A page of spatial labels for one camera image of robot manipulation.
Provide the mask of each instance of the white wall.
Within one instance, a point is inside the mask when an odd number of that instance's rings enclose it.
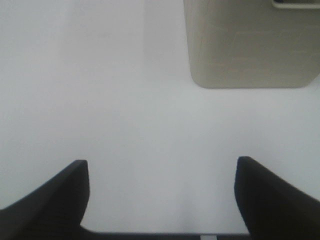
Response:
[[[198,87],[180,0],[0,1],[0,208],[87,159],[85,227],[246,233],[238,156],[320,199],[319,86]]]

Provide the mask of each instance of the beige plastic container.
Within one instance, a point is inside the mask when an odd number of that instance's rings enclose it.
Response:
[[[184,0],[204,88],[298,88],[320,73],[320,0]]]

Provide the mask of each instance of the beige box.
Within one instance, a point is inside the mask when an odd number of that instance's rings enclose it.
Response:
[[[320,73],[319,0],[183,2],[199,86],[298,88]]]

